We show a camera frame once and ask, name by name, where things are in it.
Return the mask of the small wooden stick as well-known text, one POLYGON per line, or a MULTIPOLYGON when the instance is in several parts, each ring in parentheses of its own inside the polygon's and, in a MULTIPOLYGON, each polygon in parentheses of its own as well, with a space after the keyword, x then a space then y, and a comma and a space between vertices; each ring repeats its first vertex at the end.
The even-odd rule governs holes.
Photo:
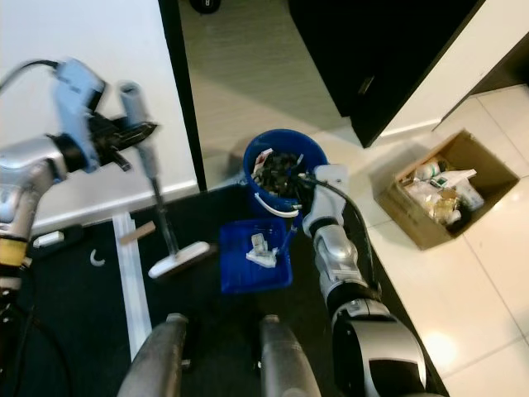
POLYGON ((143 226, 137 227, 136 230, 122 235, 122 237, 118 239, 118 242, 120 242, 122 246, 129 245, 129 243, 135 243, 141 238, 148 236, 151 233, 154 233, 155 230, 156 227, 154 222, 148 222, 143 224, 143 226))

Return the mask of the blue long-handled dustpan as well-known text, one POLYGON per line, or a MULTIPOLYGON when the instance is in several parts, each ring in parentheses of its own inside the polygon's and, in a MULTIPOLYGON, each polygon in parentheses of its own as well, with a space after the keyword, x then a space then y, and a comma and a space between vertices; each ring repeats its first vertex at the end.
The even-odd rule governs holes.
POLYGON ((252 294, 292 284, 293 271, 288 256, 288 243, 296 228, 281 218, 257 218, 229 222, 220 228, 220 271, 223 294, 252 294), (250 238, 262 233, 277 252, 275 268, 264 268, 248 261, 245 254, 252 249, 250 238))

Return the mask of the dark rubbish heap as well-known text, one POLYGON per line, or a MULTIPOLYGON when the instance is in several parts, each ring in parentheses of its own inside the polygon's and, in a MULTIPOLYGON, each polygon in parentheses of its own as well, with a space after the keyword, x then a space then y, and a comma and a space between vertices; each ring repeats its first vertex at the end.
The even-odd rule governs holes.
POLYGON ((265 149, 250 167, 250 177, 269 195, 298 199, 305 189, 305 183, 299 175, 306 171, 305 155, 284 154, 274 149, 265 149))

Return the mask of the grey right robot leg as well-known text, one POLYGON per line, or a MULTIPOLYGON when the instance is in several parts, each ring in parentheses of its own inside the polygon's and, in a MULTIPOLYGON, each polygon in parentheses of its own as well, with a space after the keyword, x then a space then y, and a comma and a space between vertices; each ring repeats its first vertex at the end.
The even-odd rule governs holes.
POLYGON ((322 397, 302 345, 275 314, 260 321, 260 375, 264 397, 322 397))

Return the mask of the black floor mat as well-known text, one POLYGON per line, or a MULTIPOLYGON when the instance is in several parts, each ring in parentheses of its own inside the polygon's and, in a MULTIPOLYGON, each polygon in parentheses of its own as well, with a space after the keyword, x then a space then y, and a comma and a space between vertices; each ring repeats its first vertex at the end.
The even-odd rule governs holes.
MULTIPOLYGON (((116 233, 112 222, 67 227, 64 241, 31 250, 17 306, 1 326, 2 397, 116 397, 130 356, 116 233), (91 250, 106 260, 93 267, 91 250)), ((335 368, 331 318, 312 242, 290 245, 293 281, 257 294, 223 294, 219 258, 154 280, 144 276, 152 327, 166 315, 189 320, 186 397, 260 397, 260 320, 292 329, 326 397, 345 397, 347 368, 335 368)))

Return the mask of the brown cardboard box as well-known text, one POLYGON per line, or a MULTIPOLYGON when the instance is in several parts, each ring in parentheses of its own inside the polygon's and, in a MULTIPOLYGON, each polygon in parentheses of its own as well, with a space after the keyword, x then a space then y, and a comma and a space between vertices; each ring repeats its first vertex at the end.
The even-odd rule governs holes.
POLYGON ((519 178, 472 133, 461 130, 447 137, 420 159, 387 177, 385 182, 385 189, 375 195, 375 201, 419 249, 428 250, 465 234, 517 186, 519 178), (469 184, 481 193, 484 206, 462 216, 457 227, 447 227, 435 222, 427 214, 427 209, 413 200, 412 195, 403 187, 402 182, 412 177, 417 167, 435 158, 446 161, 458 170, 473 169, 478 173, 471 178, 469 184))

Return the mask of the grey robot leg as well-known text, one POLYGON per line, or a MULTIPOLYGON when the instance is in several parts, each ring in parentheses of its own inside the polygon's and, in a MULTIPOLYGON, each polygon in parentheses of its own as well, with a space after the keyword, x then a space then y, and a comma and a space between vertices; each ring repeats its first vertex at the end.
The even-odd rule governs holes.
POLYGON ((132 360, 117 397, 180 397, 188 318, 167 315, 132 360))
POLYGON ((322 397, 302 345, 275 314, 260 321, 260 375, 264 397, 322 397))

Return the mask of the black wheeled cart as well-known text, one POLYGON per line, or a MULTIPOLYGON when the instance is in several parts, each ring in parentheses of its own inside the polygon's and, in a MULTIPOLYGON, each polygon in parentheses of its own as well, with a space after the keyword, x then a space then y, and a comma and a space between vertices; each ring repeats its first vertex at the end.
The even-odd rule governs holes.
POLYGON ((196 12, 208 15, 219 11, 222 0, 189 0, 189 3, 196 12))

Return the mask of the dark wooden door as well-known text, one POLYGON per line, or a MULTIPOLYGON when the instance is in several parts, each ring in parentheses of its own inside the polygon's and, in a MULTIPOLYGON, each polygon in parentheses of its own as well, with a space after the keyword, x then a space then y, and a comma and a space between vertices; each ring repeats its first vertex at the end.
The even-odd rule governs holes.
POLYGON ((529 84, 529 45, 515 45, 456 105, 441 118, 445 121, 462 101, 473 95, 529 84))
POLYGON ((368 148, 484 0, 288 0, 332 101, 368 148))

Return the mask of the grey left robot leg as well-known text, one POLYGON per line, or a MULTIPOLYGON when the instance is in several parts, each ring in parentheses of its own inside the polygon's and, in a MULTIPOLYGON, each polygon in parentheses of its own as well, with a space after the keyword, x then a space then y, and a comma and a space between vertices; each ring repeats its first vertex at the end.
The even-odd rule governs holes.
POLYGON ((132 360, 117 397, 180 397, 188 318, 167 315, 132 360))

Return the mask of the white green printed packet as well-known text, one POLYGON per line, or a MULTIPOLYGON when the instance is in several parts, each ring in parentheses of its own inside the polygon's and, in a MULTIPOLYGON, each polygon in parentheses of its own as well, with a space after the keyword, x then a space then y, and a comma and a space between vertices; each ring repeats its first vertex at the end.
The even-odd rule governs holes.
POLYGON ((477 175, 476 170, 447 170, 434 175, 431 182, 439 189, 453 189, 458 195, 480 198, 477 190, 469 182, 469 178, 477 175))

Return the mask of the blue plastic bucket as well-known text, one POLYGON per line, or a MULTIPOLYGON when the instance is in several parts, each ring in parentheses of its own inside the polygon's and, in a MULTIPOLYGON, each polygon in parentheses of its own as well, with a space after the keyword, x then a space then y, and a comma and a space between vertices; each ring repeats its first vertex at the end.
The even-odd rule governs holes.
POLYGON ((327 155, 312 137, 290 129, 262 132, 253 137, 243 151, 241 170, 245 186, 249 190, 250 207, 262 216, 295 217, 303 211, 302 207, 307 203, 307 198, 285 198, 274 195, 267 189, 261 188, 253 179, 256 160, 268 149, 272 149, 275 154, 292 154, 295 159, 301 156, 301 166, 305 166, 309 173, 312 173, 314 167, 327 164, 327 155))

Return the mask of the grey handled white brush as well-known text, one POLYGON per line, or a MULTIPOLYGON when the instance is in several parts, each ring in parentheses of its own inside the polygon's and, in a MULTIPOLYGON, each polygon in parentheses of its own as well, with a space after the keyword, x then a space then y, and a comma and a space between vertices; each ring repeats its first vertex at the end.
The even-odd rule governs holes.
MULTIPOLYGON (((120 99, 125 109, 127 121, 132 127, 147 127, 148 130, 156 128, 155 122, 150 120, 147 108, 142 96, 142 88, 133 82, 120 82, 120 99)), ((211 243, 194 242, 185 248, 180 248, 173 227, 170 226, 169 216, 161 193, 161 181, 159 177, 158 159, 156 159, 155 145, 151 140, 145 139, 135 146, 137 155, 141 159, 142 169, 151 187, 152 198, 154 198, 154 209, 156 215, 156 228, 169 249, 169 254, 149 269, 148 276, 151 279, 161 279, 163 276, 174 275, 179 270, 189 268, 192 262, 207 257, 212 252, 211 243)))

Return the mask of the white bottle green cap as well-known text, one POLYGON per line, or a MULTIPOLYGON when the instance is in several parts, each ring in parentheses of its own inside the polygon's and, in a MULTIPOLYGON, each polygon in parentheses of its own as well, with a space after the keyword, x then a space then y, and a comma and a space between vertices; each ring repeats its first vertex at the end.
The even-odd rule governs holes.
POLYGON ((413 171, 413 178, 420 181, 428 181, 434 178, 435 175, 443 173, 446 170, 445 163, 441 161, 428 161, 419 165, 413 171))

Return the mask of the crumpled white paper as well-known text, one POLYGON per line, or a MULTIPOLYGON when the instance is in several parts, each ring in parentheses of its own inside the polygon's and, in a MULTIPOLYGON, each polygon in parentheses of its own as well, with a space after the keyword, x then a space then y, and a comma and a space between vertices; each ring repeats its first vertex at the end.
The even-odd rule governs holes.
POLYGON ((245 254, 248 261, 260 267, 275 268, 279 260, 279 249, 272 248, 262 233, 250 236, 250 250, 245 254))

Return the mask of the white power adapter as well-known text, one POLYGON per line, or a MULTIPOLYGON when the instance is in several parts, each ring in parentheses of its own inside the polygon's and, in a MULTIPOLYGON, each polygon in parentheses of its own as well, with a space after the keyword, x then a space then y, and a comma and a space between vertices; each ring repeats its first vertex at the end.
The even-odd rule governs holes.
POLYGON ((34 248, 46 248, 47 246, 57 245, 57 243, 63 242, 65 239, 63 231, 53 231, 50 233, 42 234, 37 236, 31 245, 34 248))

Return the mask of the crumpled clear plastic bags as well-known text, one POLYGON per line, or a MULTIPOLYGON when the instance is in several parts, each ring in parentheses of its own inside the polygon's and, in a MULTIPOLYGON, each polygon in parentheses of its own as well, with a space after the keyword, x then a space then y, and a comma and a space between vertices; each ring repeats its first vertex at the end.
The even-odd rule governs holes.
POLYGON ((484 197, 465 180, 447 188, 437 188, 426 181, 415 180, 405 185, 404 190, 413 201, 426 209, 434 222, 447 227, 468 222, 473 212, 486 204, 484 197))

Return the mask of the white flat strip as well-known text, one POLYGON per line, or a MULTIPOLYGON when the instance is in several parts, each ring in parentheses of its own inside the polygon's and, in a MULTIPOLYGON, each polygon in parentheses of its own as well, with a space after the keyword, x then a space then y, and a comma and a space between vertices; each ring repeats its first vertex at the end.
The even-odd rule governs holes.
POLYGON ((136 230, 129 213, 113 216, 111 219, 117 242, 118 270, 122 287, 130 356, 136 353, 147 340, 152 329, 149 307, 144 285, 144 270, 137 242, 122 243, 121 238, 136 230))

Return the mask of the dark door frame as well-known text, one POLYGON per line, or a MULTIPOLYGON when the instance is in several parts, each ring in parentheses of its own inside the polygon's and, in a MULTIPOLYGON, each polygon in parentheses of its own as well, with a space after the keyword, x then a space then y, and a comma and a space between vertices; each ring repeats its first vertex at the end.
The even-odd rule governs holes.
POLYGON ((199 126, 195 114, 192 85, 188 74, 188 58, 180 19, 180 0, 158 0, 166 43, 169 46, 171 69, 175 87, 180 98, 180 107, 188 136, 190 156, 193 160, 196 182, 200 192, 207 190, 207 175, 202 159, 199 126))

